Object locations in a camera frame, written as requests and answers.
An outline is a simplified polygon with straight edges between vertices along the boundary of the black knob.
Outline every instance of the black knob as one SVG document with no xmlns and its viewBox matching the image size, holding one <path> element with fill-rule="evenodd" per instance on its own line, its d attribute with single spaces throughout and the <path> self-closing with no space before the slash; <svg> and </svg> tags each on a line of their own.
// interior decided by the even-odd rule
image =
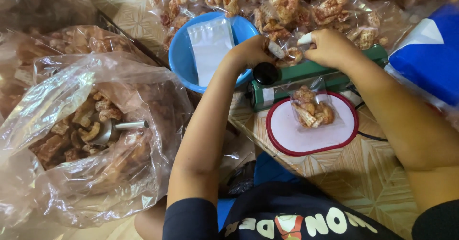
<svg viewBox="0 0 459 240">
<path fill-rule="evenodd" d="M 253 68 L 253 78 L 261 85 L 270 85 L 277 81 L 279 73 L 271 63 L 262 62 Z"/>
</svg>

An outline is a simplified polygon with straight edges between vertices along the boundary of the scoop handle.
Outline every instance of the scoop handle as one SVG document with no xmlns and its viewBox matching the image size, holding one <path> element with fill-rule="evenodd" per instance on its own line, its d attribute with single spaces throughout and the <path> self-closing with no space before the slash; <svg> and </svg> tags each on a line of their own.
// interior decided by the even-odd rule
<svg viewBox="0 0 459 240">
<path fill-rule="evenodd" d="M 132 122 L 122 122 L 114 125 L 113 128 L 117 131 L 121 130 L 129 130 L 129 129 L 142 129 L 142 128 L 150 128 L 148 122 L 146 120 L 141 121 L 132 121 Z"/>
</svg>

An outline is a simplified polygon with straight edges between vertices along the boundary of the black shirt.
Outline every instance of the black shirt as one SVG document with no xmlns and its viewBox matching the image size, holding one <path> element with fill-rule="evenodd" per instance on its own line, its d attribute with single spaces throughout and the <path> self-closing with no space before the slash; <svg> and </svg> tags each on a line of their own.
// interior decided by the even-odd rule
<svg viewBox="0 0 459 240">
<path fill-rule="evenodd" d="M 416 220 L 412 236 L 459 239 L 459 200 L 428 209 Z M 218 232 L 217 210 L 206 200 L 191 198 L 166 211 L 163 240 L 304 240 L 402 239 L 378 222 L 322 192 L 299 184 L 263 183 L 238 197 Z"/>
</svg>

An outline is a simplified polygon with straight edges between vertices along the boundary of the power cord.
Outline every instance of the power cord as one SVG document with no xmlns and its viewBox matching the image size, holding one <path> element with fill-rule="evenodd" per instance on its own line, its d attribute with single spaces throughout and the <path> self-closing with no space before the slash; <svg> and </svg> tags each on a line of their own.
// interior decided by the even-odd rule
<svg viewBox="0 0 459 240">
<path fill-rule="evenodd" d="M 359 94 L 359 92 L 357 91 L 357 89 L 356 89 L 356 87 L 355 87 L 354 85 L 348 86 L 347 89 L 350 90 L 351 92 L 353 92 L 354 94 L 358 95 L 359 97 L 361 97 L 360 94 Z M 359 108 L 361 108 L 361 107 L 364 106 L 364 105 L 365 105 L 365 102 L 362 101 L 360 104 L 358 104 L 358 105 L 355 106 L 355 109 L 358 110 Z M 374 139 L 374 140 L 382 141 L 382 142 L 387 142 L 387 141 L 388 141 L 388 140 L 385 139 L 385 138 L 381 138 L 381 137 L 369 135 L 369 134 L 363 133 L 363 132 L 361 132 L 361 131 L 357 131 L 357 133 L 360 134 L 360 135 L 362 135 L 362 136 L 364 136 L 364 137 L 367 137 L 367 138 L 369 138 L 369 139 Z"/>
</svg>

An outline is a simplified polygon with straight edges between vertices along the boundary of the metal scoop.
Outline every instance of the metal scoop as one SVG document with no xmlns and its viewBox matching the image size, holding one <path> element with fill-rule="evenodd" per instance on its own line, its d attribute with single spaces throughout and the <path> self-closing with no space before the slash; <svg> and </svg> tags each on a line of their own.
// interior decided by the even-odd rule
<svg viewBox="0 0 459 240">
<path fill-rule="evenodd" d="M 115 141 L 122 130 L 149 128 L 146 120 L 116 123 L 115 119 L 100 121 L 99 113 L 91 116 L 92 121 L 100 123 L 100 131 L 90 142 L 96 145 L 104 145 L 110 140 Z"/>
</svg>

